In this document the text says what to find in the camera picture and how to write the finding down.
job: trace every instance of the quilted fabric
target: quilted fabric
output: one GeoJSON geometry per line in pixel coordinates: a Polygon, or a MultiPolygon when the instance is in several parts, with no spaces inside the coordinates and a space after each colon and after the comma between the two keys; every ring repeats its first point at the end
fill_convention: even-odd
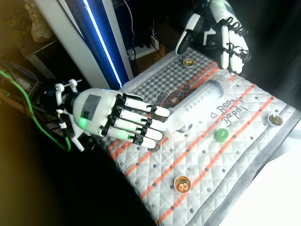
{"type": "Polygon", "coordinates": [[[108,147],[159,225],[199,226],[220,207],[261,150],[280,131],[281,128],[267,124],[272,110],[285,121],[296,110],[249,81],[217,69],[216,63],[192,49],[181,56],[172,53],[169,58],[168,63],[157,65],[154,73],[148,71],[146,78],[131,81],[122,91],[155,103],[184,83],[200,81],[200,85],[218,74],[228,79],[231,88],[214,108],[204,106],[204,112],[194,119],[188,132],[176,132],[172,140],[164,138],[156,150],[107,137],[100,142],[108,147]],[[185,58],[194,59],[195,66],[185,68],[185,58]],[[214,138],[220,128],[229,131],[223,143],[214,138]],[[173,184],[178,175],[190,178],[192,189],[188,194],[175,190],[173,184]]]}

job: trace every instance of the green cable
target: green cable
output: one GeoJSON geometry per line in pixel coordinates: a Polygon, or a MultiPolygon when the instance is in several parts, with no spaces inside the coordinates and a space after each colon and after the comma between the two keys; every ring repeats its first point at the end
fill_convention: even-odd
{"type": "Polygon", "coordinates": [[[36,123],[36,125],[38,126],[38,128],[47,136],[49,137],[51,140],[53,140],[57,145],[59,145],[62,149],[70,151],[71,150],[71,143],[68,137],[65,137],[66,143],[67,143],[67,148],[64,147],[62,144],[60,144],[53,136],[51,136],[46,130],[44,130],[44,128],[40,125],[39,121],[37,120],[37,118],[34,116],[34,112],[33,112],[33,108],[32,108],[32,104],[30,102],[29,96],[27,95],[26,91],[15,81],[13,81],[11,79],[11,77],[9,75],[7,75],[5,72],[3,72],[2,70],[0,70],[0,74],[3,75],[4,77],[6,77],[12,84],[14,84],[24,95],[25,100],[27,102],[28,105],[28,109],[32,115],[32,119],[33,121],[36,123]]]}

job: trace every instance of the checkered pattern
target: checkered pattern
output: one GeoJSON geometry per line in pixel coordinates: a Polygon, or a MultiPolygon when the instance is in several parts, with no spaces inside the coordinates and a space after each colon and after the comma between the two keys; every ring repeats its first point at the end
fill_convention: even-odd
{"type": "MultiPolygon", "coordinates": [[[[191,79],[210,63],[209,59],[189,49],[184,56],[175,57],[167,65],[163,63],[157,73],[139,84],[136,89],[128,88],[125,91],[140,95],[145,98],[145,101],[153,103],[161,91],[171,93],[181,86],[183,81],[191,79]],[[196,60],[196,65],[193,68],[187,68],[187,71],[186,68],[182,68],[182,61],[185,58],[196,60]],[[183,80],[180,81],[175,76],[181,76],[183,80]]],[[[225,70],[220,70],[218,73],[226,78],[230,77],[225,70]]],[[[226,119],[222,119],[187,152],[187,155],[171,167],[190,145],[215,123],[215,115],[221,115],[218,106],[222,106],[227,100],[238,99],[252,85],[241,77],[235,78],[230,84],[232,88],[217,101],[213,114],[208,113],[207,117],[194,119],[194,124],[187,133],[175,133],[173,140],[163,143],[157,152],[151,153],[147,148],[137,145],[126,146],[124,142],[120,142],[110,150],[110,154],[119,152],[115,157],[117,166],[127,176],[136,193],[143,196],[142,201],[155,220],[162,219],[166,212],[172,210],[166,218],[159,221],[161,225],[204,226],[210,218],[214,218],[215,211],[224,204],[235,184],[243,177],[247,169],[254,167],[253,162],[256,157],[279,133],[280,128],[270,128],[267,124],[266,120],[270,112],[277,110],[285,121],[289,121],[296,111],[293,107],[271,97],[269,93],[255,86],[241,98],[241,102],[237,105],[241,111],[237,117],[233,112],[227,114],[231,124],[226,119]],[[174,207],[181,196],[173,186],[175,177],[186,175],[191,181],[197,180],[224,146],[224,143],[219,143],[214,139],[216,130],[227,128],[230,134],[227,139],[229,140],[254,115],[257,116],[238,136],[235,136],[233,142],[227,146],[216,162],[206,170],[206,175],[181,200],[179,205],[174,207]]],[[[103,139],[102,142],[108,146],[114,140],[103,139]]]]}

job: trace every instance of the white robotic hand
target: white robotic hand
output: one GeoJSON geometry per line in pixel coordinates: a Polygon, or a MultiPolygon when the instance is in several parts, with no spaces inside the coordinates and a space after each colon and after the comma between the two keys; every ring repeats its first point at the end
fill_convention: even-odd
{"type": "Polygon", "coordinates": [[[132,110],[163,117],[170,115],[169,110],[147,104],[139,96],[107,89],[87,89],[75,97],[71,105],[74,121],[84,131],[148,148],[154,148],[155,140],[162,139],[165,125],[132,110]]]}
{"type": "Polygon", "coordinates": [[[211,0],[203,13],[194,13],[176,46],[182,54],[201,32],[205,50],[217,52],[216,61],[222,69],[241,73],[251,54],[243,35],[247,30],[236,18],[226,0],[211,0]]]}

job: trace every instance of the small bowl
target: small bowl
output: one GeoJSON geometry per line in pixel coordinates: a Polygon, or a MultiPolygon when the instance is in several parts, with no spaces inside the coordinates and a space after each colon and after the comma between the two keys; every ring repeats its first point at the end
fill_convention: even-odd
{"type": "Polygon", "coordinates": [[[283,118],[279,114],[275,114],[275,117],[279,119],[279,123],[274,122],[273,120],[273,114],[269,114],[268,116],[268,123],[272,127],[280,127],[283,125],[283,118]]]}
{"type": "Polygon", "coordinates": [[[176,190],[177,192],[179,192],[179,193],[181,193],[181,194],[186,194],[186,193],[188,193],[188,192],[191,190],[191,186],[192,186],[191,181],[190,181],[190,179],[189,179],[187,176],[179,175],[179,176],[177,176],[177,177],[174,179],[174,188],[175,188],[175,190],[176,190]],[[180,185],[180,184],[183,184],[183,183],[185,183],[185,182],[186,182],[186,184],[187,184],[187,186],[188,186],[188,189],[183,190],[183,191],[180,191],[180,190],[179,190],[179,185],[180,185]]]}
{"type": "Polygon", "coordinates": [[[185,67],[193,67],[194,64],[195,64],[195,61],[191,58],[187,58],[187,59],[183,60],[183,65],[185,67]]]}

